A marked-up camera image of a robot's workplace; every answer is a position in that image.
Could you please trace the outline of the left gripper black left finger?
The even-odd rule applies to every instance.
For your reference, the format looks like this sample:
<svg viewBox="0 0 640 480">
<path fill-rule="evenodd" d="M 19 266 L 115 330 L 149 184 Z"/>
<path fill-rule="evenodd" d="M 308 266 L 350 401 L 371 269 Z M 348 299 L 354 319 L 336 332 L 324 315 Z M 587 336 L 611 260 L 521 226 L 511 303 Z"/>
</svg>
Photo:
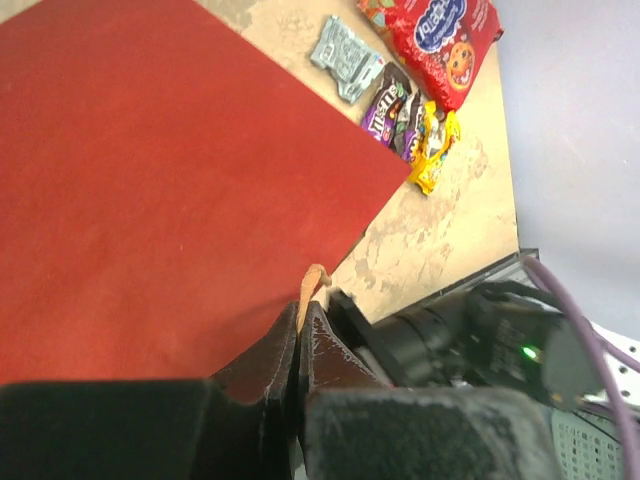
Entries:
<svg viewBox="0 0 640 480">
<path fill-rule="evenodd" d="M 5 479 L 289 479 L 295 304 L 216 374 L 1 389 Z"/>
</svg>

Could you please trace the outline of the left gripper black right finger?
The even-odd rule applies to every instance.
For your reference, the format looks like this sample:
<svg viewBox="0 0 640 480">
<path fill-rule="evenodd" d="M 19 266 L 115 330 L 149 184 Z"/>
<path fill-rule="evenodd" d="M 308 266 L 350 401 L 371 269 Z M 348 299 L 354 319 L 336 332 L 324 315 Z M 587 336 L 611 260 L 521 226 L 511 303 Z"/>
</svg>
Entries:
<svg viewBox="0 0 640 480">
<path fill-rule="evenodd" d="M 312 303 L 301 333 L 301 444 L 310 479 L 560 479 L 540 409 L 513 390 L 391 388 Z"/>
</svg>

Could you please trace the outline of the red paper bag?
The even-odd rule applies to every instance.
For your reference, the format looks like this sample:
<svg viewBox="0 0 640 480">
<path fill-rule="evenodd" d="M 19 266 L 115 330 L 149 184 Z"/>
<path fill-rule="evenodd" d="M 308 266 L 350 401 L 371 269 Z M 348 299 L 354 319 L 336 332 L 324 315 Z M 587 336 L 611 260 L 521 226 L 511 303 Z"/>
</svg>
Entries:
<svg viewBox="0 0 640 480">
<path fill-rule="evenodd" d="M 1 26 L 1 380 L 195 377 L 335 268 L 407 166 L 193 1 Z"/>
</svg>

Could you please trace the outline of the purple candy packet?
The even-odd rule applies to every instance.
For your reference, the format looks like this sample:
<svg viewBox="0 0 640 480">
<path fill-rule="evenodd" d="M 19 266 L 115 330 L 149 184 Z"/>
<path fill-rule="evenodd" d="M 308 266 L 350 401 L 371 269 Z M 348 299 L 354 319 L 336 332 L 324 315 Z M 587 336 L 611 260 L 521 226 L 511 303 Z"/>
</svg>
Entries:
<svg viewBox="0 0 640 480">
<path fill-rule="evenodd" d="M 415 150 L 424 138 L 423 117 L 428 100 L 418 90 L 407 98 L 398 114 L 391 149 L 407 164 L 413 161 Z"/>
<path fill-rule="evenodd" d="M 380 144 L 390 147 L 399 112 L 411 94 L 412 87 L 407 75 L 395 63 L 387 63 L 360 126 Z"/>
</svg>

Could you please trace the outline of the yellow candy packet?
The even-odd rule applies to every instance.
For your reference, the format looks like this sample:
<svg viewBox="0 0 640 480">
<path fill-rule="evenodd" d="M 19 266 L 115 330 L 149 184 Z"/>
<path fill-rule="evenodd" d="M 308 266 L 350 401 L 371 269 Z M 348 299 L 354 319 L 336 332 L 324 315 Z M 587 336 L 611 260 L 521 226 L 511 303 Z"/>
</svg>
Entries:
<svg viewBox="0 0 640 480">
<path fill-rule="evenodd" d="M 434 101 L 428 101 L 423 107 L 420 131 L 423 137 L 413 148 L 408 181 L 429 196 L 450 148 L 461 138 L 461 128 L 455 111 L 444 114 Z"/>
</svg>

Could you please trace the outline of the grey snack packet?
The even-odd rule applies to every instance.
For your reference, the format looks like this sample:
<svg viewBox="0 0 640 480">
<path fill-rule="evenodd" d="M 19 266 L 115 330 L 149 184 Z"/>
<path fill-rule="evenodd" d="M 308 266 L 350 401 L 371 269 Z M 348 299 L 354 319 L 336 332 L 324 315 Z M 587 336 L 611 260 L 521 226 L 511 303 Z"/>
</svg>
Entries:
<svg viewBox="0 0 640 480">
<path fill-rule="evenodd" d="M 326 20 L 310 60 L 316 67 L 329 71 L 339 97 L 351 105 L 360 99 L 386 64 L 381 53 L 369 47 L 336 15 Z"/>
</svg>

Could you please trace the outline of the red cookie snack bag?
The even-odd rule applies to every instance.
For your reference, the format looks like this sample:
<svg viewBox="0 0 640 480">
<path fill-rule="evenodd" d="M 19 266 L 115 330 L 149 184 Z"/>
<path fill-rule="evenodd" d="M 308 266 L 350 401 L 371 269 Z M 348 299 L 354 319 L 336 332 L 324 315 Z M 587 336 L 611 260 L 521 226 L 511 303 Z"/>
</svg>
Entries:
<svg viewBox="0 0 640 480">
<path fill-rule="evenodd" d="M 389 51 L 440 109 L 458 110 L 503 34 L 489 0 L 359 1 Z"/>
</svg>

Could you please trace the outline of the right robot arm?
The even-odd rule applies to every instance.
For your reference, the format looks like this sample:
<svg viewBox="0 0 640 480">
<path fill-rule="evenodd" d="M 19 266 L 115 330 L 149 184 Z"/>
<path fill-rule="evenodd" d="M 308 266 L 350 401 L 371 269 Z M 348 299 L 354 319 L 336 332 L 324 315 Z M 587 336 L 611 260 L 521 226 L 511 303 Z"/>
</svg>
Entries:
<svg viewBox="0 0 640 480">
<path fill-rule="evenodd" d="M 559 410 L 613 410 L 594 367 L 595 342 L 619 394 L 639 410 L 634 342 L 588 322 L 577 326 L 545 291 L 515 281 L 457 285 L 372 323 L 336 289 L 327 317 L 334 333 L 384 383 L 422 388 L 507 388 Z"/>
</svg>

